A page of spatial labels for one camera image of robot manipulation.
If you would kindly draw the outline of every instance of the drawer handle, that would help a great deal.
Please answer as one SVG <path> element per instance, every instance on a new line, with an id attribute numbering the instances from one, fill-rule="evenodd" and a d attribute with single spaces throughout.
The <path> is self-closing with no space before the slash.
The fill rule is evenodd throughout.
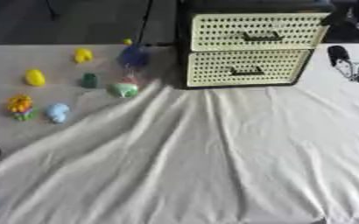
<path id="1" fill-rule="evenodd" d="M 280 37 L 276 31 L 273 31 L 272 34 L 273 37 L 251 37 L 246 31 L 244 31 L 243 39 L 245 41 L 280 41 L 284 38 L 284 37 Z"/>
<path id="2" fill-rule="evenodd" d="M 256 71 L 252 72 L 238 72 L 234 67 L 230 68 L 231 75 L 264 75 L 265 73 L 259 66 L 256 66 Z"/>

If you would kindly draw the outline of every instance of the toy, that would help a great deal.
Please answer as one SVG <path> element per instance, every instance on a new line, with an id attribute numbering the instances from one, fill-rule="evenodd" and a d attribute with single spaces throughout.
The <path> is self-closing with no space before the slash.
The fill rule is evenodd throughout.
<path id="1" fill-rule="evenodd" d="M 123 67 L 140 68 L 148 64 L 149 56 L 137 45 L 127 46 L 118 56 L 117 61 Z"/>
<path id="2" fill-rule="evenodd" d="M 131 46 L 132 45 L 132 40 L 130 38 L 126 38 L 123 43 L 126 45 L 126 46 Z"/>
<path id="3" fill-rule="evenodd" d="M 112 89 L 117 95 L 123 98 L 135 96 L 139 92 L 137 80 L 133 75 L 129 75 L 121 79 L 118 83 L 113 84 Z"/>
<path id="4" fill-rule="evenodd" d="M 92 60 L 93 58 L 94 54 L 89 49 L 76 49 L 74 60 L 77 63 L 84 63 L 86 61 Z"/>
<path id="5" fill-rule="evenodd" d="M 94 73 L 85 73 L 80 80 L 80 85 L 84 88 L 96 88 L 98 85 L 98 78 Z"/>
<path id="6" fill-rule="evenodd" d="M 25 72 L 25 81 L 35 87 L 41 87 L 45 85 L 45 76 L 38 69 L 31 69 Z"/>
<path id="7" fill-rule="evenodd" d="M 26 121 L 34 116 L 32 99 L 26 94 L 17 94 L 8 100 L 8 110 L 19 121 Z"/>
<path id="8" fill-rule="evenodd" d="M 56 103 L 47 109 L 46 115 L 54 123 L 63 123 L 67 119 L 68 112 L 69 112 L 69 107 L 66 104 Z"/>

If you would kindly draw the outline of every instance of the small yellow object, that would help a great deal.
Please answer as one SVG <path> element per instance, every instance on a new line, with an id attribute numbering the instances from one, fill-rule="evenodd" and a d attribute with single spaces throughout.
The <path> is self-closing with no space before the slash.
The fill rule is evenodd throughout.
<path id="1" fill-rule="evenodd" d="M 38 69 L 27 70 L 25 81 L 32 86 L 41 87 L 45 85 L 45 76 Z"/>
<path id="2" fill-rule="evenodd" d="M 93 58 L 94 54 L 89 49 L 76 49 L 74 60 L 77 63 L 84 63 L 86 61 L 92 60 Z"/>
<path id="3" fill-rule="evenodd" d="M 126 38 L 126 39 L 123 41 L 123 43 L 124 43 L 125 45 L 127 45 L 127 46 L 131 46 L 131 45 L 132 45 L 132 40 L 129 39 L 129 38 Z"/>

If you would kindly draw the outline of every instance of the yellow toy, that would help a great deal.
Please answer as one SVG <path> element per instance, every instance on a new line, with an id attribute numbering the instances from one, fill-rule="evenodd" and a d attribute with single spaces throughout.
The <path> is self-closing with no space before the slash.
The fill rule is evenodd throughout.
<path id="1" fill-rule="evenodd" d="M 27 70 L 25 81 L 32 86 L 41 87 L 45 85 L 45 76 L 38 69 Z"/>
<path id="2" fill-rule="evenodd" d="M 8 100 L 8 110 L 19 121 L 26 121 L 33 117 L 34 107 L 32 99 L 26 94 L 17 94 Z"/>
<path id="3" fill-rule="evenodd" d="M 129 38 L 126 38 L 123 43 L 126 45 L 126 46 L 131 46 L 132 45 L 132 40 L 129 39 Z"/>
<path id="4" fill-rule="evenodd" d="M 92 60 L 93 58 L 94 54 L 89 49 L 76 49 L 74 60 L 77 63 L 84 63 L 86 61 Z"/>

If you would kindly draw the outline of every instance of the dark blue toy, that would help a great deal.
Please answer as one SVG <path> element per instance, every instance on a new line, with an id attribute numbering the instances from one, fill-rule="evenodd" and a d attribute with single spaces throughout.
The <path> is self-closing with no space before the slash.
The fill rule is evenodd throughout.
<path id="1" fill-rule="evenodd" d="M 148 63 L 148 54 L 137 45 L 127 46 L 118 56 L 118 62 L 123 67 L 141 68 Z"/>

